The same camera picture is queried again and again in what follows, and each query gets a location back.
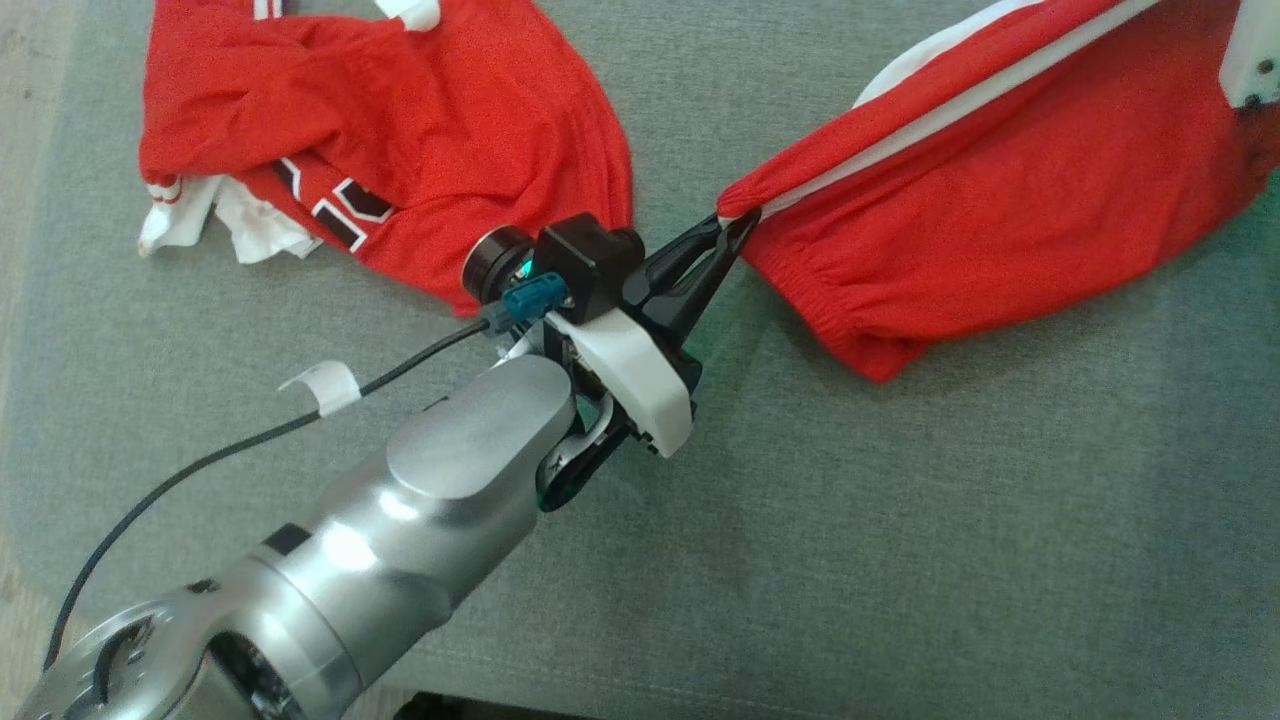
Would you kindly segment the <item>red jersey with black lettering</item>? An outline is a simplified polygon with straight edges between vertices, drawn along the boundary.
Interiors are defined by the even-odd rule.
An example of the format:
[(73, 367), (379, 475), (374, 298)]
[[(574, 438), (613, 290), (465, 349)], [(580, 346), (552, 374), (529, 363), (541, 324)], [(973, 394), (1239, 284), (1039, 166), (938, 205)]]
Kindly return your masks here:
[(329, 245), (447, 304), (488, 232), (634, 220), (631, 152), (589, 64), (534, 0), (285, 15), (283, 0), (156, 0), (142, 255), (215, 214), (243, 264)]

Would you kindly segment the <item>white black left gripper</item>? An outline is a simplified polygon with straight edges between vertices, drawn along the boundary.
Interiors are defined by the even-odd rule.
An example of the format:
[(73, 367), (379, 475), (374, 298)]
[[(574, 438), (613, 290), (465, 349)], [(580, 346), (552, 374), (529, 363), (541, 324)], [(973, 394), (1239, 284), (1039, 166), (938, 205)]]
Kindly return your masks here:
[[(755, 208), (723, 220), (709, 215), (640, 265), (640, 302), (655, 299), (655, 327), (682, 345), (762, 220)], [(538, 470), (538, 506), (573, 500), (626, 439), (671, 457), (692, 433), (692, 392), (672, 360), (625, 310), (573, 325), (550, 311), (513, 322), (500, 305), (500, 332), (521, 331), (506, 359), (538, 355), (570, 378), (573, 420)]]

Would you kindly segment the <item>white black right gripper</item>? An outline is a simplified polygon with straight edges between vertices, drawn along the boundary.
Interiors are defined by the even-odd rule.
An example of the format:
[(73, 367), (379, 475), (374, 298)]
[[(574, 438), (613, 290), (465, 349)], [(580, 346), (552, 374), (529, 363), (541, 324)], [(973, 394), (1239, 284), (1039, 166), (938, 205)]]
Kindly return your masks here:
[(1280, 102), (1280, 0), (1240, 0), (1219, 82), (1236, 110)]

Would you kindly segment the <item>red shorts with white stripe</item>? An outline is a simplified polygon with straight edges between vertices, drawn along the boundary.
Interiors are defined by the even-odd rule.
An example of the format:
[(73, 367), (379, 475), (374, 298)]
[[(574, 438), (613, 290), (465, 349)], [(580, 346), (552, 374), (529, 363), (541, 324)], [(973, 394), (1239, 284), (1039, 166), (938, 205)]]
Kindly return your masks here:
[(998, 0), (731, 184), (742, 252), (873, 382), (1179, 258), (1280, 169), (1280, 108), (1233, 106), (1243, 0)]

